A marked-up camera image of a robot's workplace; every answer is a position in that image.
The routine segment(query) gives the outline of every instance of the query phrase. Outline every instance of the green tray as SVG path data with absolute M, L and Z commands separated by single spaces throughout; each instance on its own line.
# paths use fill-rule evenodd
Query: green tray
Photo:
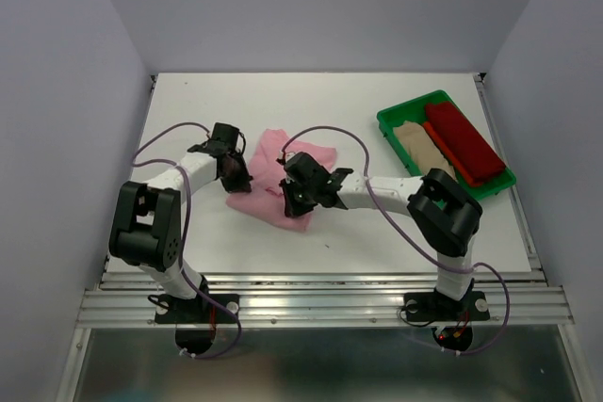
M 440 104 L 446 101 L 454 104 L 448 94 L 439 89 L 433 93 L 415 98 L 412 101 L 408 101 L 403 104 L 394 105 L 393 107 L 386 108 L 385 110 L 377 113 L 379 129 L 381 132 L 383 132 L 383 136 L 387 139 L 391 147 L 398 155 L 399 160 L 402 161 L 404 167 L 408 169 L 408 172 L 411 174 L 411 176 L 420 176 L 421 172 L 419 171 L 415 162 L 413 162 L 413 159 L 411 159 L 411 156 L 408 155 L 406 150 L 404 150 L 402 145 L 399 143 L 398 139 L 394 135 L 393 128 L 402 126 L 405 121 L 418 122 L 419 124 L 424 123 L 427 121 L 427 116 L 425 115 L 425 105 Z M 476 200 L 482 200 L 490 195 L 496 195 L 499 191 L 511 187 L 517 181 L 515 175 L 510 169 L 505 169 L 505 171 L 495 179 L 479 187 L 470 187 L 467 185 L 467 182 L 463 179 L 458 171 L 456 172 L 456 177 L 463 188 Z

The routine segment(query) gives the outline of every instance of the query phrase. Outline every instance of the pink towel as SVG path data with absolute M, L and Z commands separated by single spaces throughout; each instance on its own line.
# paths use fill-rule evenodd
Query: pink towel
M 253 176 L 252 193 L 233 193 L 226 199 L 226 205 L 252 217 L 264 220 L 270 225 L 286 230 L 304 232 L 310 224 L 311 214 L 299 218 L 285 217 L 285 197 L 279 183 L 285 178 L 283 166 L 276 162 L 279 152 L 289 140 L 282 129 L 267 129 L 260 137 L 252 160 L 247 167 Z M 304 151 L 312 155 L 326 169 L 330 170 L 337 158 L 335 148 L 294 141 L 287 153 Z

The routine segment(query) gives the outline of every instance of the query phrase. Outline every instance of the beige cloth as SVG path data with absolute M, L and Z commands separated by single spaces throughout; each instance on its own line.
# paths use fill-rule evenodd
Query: beige cloth
M 405 121 L 402 126 L 394 128 L 394 135 L 421 173 L 427 174 L 430 169 L 442 169 L 452 176 L 452 179 L 457 180 L 454 167 L 440 153 L 423 126 L 416 122 Z

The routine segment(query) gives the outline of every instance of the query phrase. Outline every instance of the white wall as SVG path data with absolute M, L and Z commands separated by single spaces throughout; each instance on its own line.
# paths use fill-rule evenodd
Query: white wall
M 146 112 L 109 0 L 0 0 L 0 400 L 54 399 Z
M 487 71 L 528 0 L 112 0 L 174 71 Z
M 536 247 L 565 288 L 599 384 L 602 75 L 602 0 L 530 0 L 486 77 Z

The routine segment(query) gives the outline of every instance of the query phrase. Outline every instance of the black joint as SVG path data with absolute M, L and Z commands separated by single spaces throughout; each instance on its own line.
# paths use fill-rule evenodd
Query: black joint
M 243 155 L 236 148 L 240 136 L 237 127 L 217 122 L 206 142 L 188 148 L 189 153 L 205 153 L 217 160 L 216 178 L 220 178 L 224 190 L 228 193 L 252 191 L 252 176 L 247 170 Z
M 449 257 L 465 256 L 482 209 L 445 171 L 432 169 L 409 197 L 408 211 L 427 242 Z
M 153 223 L 139 222 L 153 212 Z M 129 265 L 165 272 L 180 250 L 180 192 L 128 181 L 120 189 L 109 237 L 109 252 Z
M 336 169 L 330 173 L 308 153 L 296 153 L 285 162 L 287 175 L 280 186 L 285 195 L 285 215 L 299 217 L 315 206 L 346 209 L 337 192 L 351 169 Z

